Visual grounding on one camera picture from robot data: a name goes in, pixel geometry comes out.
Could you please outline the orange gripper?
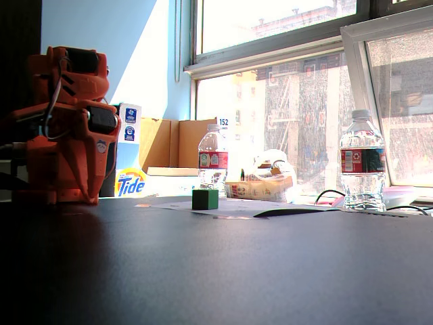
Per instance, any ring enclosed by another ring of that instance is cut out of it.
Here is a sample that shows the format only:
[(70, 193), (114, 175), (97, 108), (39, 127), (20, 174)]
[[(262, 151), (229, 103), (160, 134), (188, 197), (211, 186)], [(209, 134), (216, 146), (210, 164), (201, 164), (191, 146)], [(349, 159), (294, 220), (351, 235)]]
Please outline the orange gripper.
[(109, 143), (117, 140), (120, 125), (115, 107), (97, 102), (79, 102), (75, 136), (87, 141), (87, 155), (81, 140), (67, 138), (59, 143), (85, 202), (97, 204), (106, 176)]

